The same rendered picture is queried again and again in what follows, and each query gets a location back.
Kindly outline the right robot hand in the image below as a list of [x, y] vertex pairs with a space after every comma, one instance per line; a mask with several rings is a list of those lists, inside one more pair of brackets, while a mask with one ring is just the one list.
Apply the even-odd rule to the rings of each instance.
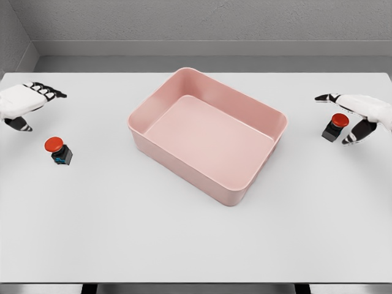
[[385, 101], [361, 94], [333, 93], [317, 96], [315, 101], [332, 102], [362, 117], [362, 120], [342, 140], [343, 145], [352, 145], [363, 141], [376, 130], [378, 125], [382, 125], [392, 134], [392, 105]]

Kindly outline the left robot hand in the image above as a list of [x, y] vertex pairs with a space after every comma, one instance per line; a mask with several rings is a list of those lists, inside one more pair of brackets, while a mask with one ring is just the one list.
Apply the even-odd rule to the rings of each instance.
[[47, 102], [67, 98], [67, 94], [51, 86], [29, 82], [0, 91], [0, 121], [20, 132], [32, 132], [23, 115], [42, 108]]

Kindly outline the pink rectangular basket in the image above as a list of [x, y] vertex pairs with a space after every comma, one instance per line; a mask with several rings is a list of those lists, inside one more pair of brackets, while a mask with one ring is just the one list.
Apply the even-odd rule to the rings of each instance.
[[287, 128], [280, 111], [190, 67], [128, 117], [137, 148], [226, 206], [237, 205]]

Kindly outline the red button switch, grey-black base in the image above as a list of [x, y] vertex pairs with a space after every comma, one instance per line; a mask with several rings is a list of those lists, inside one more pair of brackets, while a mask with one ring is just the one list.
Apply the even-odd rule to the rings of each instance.
[[341, 134], [343, 128], [348, 126], [349, 118], [343, 113], [335, 113], [322, 132], [322, 137], [334, 142]]

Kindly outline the red button switch, blue-black base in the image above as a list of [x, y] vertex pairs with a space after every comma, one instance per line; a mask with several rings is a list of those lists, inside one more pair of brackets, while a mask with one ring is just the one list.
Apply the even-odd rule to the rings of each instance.
[[62, 138], [51, 137], [44, 144], [46, 151], [51, 153], [51, 158], [58, 165], [70, 165], [73, 153], [69, 147], [64, 144]]

